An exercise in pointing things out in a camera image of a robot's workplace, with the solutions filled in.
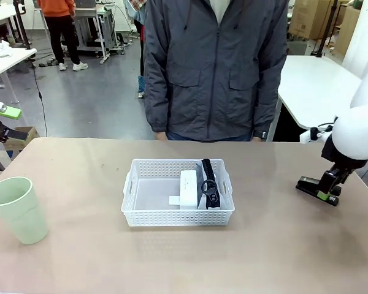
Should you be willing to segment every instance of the orange sweatshirt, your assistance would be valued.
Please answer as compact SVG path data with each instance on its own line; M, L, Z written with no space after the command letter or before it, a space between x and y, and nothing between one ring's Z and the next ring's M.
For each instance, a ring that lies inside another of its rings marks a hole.
M37 0L46 17L64 17L74 9L74 0Z

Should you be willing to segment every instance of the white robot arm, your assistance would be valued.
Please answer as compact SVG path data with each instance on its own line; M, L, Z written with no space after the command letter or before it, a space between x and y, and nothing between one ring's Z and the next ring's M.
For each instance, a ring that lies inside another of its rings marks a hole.
M355 169L368 161L368 75L355 94L351 108L342 113L334 126L325 130L310 131L310 141L325 141L322 157L333 162L322 179L302 177L296 188L337 206L341 193L339 184L345 183ZM308 132L301 137L307 140Z

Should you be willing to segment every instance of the drawstring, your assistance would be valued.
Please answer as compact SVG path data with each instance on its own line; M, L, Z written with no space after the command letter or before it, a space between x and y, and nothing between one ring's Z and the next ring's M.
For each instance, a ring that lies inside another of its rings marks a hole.
M188 10L188 14L186 16L186 21L185 21L185 27L184 27L184 31L187 29L188 27L188 22L190 20L190 16L191 16L191 10L192 10L192 0L190 0L190 9Z
M245 0L242 0L241 2L241 10L239 13L239 17L237 18L237 23L234 24L233 29L237 29L241 23L241 19L242 19L242 15L243 15L243 11L245 8Z

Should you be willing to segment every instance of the person in orange sweatshirt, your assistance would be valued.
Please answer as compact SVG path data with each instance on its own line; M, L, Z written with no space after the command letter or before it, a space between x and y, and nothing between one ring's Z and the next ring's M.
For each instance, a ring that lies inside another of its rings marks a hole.
M77 39L75 27L72 19L75 17L74 0L37 0L39 7L47 22L50 32L50 41L56 60L59 62L59 69L66 70L68 65L64 62L64 53L61 48L61 35L67 44L67 49L71 61L74 63L73 70L80 71L87 69L88 65L79 59L77 50Z

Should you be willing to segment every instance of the basket handle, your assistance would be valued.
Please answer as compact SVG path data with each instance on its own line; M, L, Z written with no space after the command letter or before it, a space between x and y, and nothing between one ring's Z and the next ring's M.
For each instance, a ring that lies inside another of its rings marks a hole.
M229 189L230 193L233 193L231 178L230 178L229 173L227 171L225 171L224 181L228 185L228 189Z
M125 183L124 183L124 189L123 189L123 194L125 195L125 192L128 189L128 184L129 184L129 173L127 173L127 176L125 178Z

